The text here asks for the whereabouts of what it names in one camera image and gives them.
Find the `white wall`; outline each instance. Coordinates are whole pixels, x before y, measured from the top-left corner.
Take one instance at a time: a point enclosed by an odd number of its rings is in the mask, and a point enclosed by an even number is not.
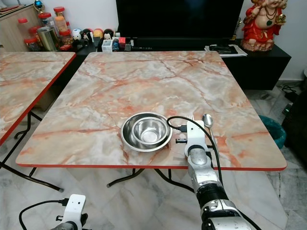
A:
[[[16,0],[3,0],[13,5]],[[20,0],[22,4],[31,4],[34,0]],[[46,12],[53,14],[56,6],[65,7],[65,17],[70,21],[71,28],[102,28],[115,29],[118,17],[115,0],[42,0]],[[252,6],[251,0],[244,0],[241,18],[244,19],[246,10]],[[281,80],[301,80],[303,70],[307,68],[307,0],[289,0],[288,7],[283,11],[287,16],[287,23],[276,36],[276,44],[292,56]],[[237,35],[243,37],[238,29]]]

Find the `metal spoon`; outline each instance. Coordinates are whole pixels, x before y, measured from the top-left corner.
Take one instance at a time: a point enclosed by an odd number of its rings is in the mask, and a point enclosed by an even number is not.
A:
[[[211,115],[210,114],[204,114],[202,116],[202,121],[204,122],[205,126],[210,131],[210,136],[211,136],[211,138],[213,140],[213,144],[215,145],[215,148],[216,148],[216,151],[217,151],[217,157],[220,159],[219,149],[217,148],[217,144],[215,142],[215,138],[214,138],[213,132],[211,130],[211,127],[213,126],[213,119],[212,119]]]

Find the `paper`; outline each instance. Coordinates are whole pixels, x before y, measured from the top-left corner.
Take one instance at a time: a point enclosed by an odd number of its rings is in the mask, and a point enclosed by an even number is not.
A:
[[[240,47],[238,47],[237,45],[229,45],[229,46],[233,46],[236,51],[238,52],[237,54],[220,54],[220,56],[222,58],[231,58],[231,57],[246,57],[248,54],[245,53]],[[209,46],[205,46],[205,50],[206,51],[210,51]]]

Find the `metal canister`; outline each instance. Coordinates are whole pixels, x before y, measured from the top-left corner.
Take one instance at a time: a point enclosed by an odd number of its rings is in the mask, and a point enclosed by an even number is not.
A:
[[[37,30],[37,34],[47,51],[57,51],[59,49],[59,40],[53,27],[41,27]]]

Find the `stainless steel bowl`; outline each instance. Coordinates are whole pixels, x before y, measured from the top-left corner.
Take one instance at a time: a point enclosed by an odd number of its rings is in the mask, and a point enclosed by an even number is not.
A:
[[[155,145],[167,136],[167,124],[160,118],[143,117],[134,123],[132,135],[141,144]]]
[[[140,152],[156,151],[164,147],[172,137],[173,129],[171,129],[169,126],[166,126],[167,128],[166,137],[163,140],[161,140],[159,143],[148,145],[138,142],[132,135],[132,127],[138,120],[147,117],[154,117],[161,119],[166,124],[166,118],[164,116],[154,112],[143,112],[135,114],[132,117],[128,118],[121,126],[120,130],[121,138],[123,142],[133,150]]]

